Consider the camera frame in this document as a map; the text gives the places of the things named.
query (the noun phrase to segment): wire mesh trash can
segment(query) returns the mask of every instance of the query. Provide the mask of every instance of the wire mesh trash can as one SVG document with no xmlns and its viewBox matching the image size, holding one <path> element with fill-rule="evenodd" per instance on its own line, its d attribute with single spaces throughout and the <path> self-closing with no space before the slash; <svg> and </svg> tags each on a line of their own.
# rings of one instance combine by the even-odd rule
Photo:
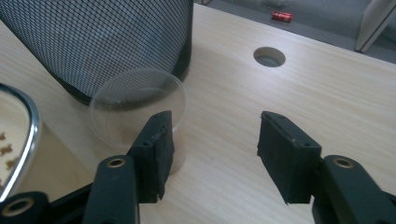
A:
<svg viewBox="0 0 396 224">
<path fill-rule="evenodd" d="M 0 1 L 0 19 L 87 105 L 109 79 L 150 67 L 184 79 L 193 0 Z"/>
</svg>

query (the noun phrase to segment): metal grommet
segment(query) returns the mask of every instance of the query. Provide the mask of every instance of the metal grommet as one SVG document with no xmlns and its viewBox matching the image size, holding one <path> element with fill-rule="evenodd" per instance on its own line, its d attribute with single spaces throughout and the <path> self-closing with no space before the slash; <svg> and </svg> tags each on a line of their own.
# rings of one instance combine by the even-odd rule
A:
<svg viewBox="0 0 396 224">
<path fill-rule="evenodd" d="M 118 168 L 118 167 L 121 167 L 123 164 L 125 164 L 125 162 L 126 162 L 125 159 L 116 158 L 116 159 L 109 161 L 107 163 L 107 166 L 109 168 Z"/>
<path fill-rule="evenodd" d="M 334 160 L 332 160 L 332 162 L 342 168 L 352 169 L 354 167 L 351 161 L 344 158 L 335 158 Z"/>
<path fill-rule="evenodd" d="M 15 217 L 26 212 L 35 204 L 35 200 L 31 197 L 21 198 L 8 204 L 2 211 L 4 217 Z"/>
</svg>

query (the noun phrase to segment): round container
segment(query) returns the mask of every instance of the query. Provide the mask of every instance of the round container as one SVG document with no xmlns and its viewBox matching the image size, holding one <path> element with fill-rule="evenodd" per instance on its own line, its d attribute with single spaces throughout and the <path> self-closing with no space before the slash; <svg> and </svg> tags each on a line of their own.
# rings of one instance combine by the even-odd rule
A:
<svg viewBox="0 0 396 224">
<path fill-rule="evenodd" d="M 89 111 L 93 131 L 112 146 L 109 154 L 117 155 L 129 150 L 152 115 L 171 110 L 175 145 L 172 174 L 185 159 L 182 127 L 187 105 L 187 92 L 177 77 L 143 68 L 111 78 L 93 96 Z"/>
<path fill-rule="evenodd" d="M 42 121 L 32 99 L 0 83 L 0 202 L 26 191 L 53 201 L 92 176 Z"/>
</svg>

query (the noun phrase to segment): wooden table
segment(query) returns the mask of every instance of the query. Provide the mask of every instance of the wooden table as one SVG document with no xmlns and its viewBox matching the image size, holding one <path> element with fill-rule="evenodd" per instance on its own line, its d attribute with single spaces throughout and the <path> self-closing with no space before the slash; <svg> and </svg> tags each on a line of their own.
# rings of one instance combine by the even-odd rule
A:
<svg viewBox="0 0 396 224">
<path fill-rule="evenodd" d="M 260 115 L 282 114 L 322 145 L 360 162 L 396 194 L 396 65 L 194 6 L 192 58 L 185 86 L 187 159 L 158 204 L 142 204 L 144 223 L 313 223 L 311 204 L 286 206 L 258 156 Z M 265 67 L 259 47 L 286 62 Z M 104 146 L 87 107 L 50 76 L 3 25 L 0 82 L 28 93 L 44 121 L 93 173 Z"/>
</svg>

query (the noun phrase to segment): red object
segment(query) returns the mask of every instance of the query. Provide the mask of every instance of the red object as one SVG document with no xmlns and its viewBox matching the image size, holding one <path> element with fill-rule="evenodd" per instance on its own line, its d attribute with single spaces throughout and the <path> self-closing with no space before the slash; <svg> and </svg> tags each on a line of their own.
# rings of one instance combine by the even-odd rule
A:
<svg viewBox="0 0 396 224">
<path fill-rule="evenodd" d="M 291 22 L 291 19 L 293 19 L 293 15 L 286 12 L 273 11 L 272 19 L 274 21 Z"/>
</svg>

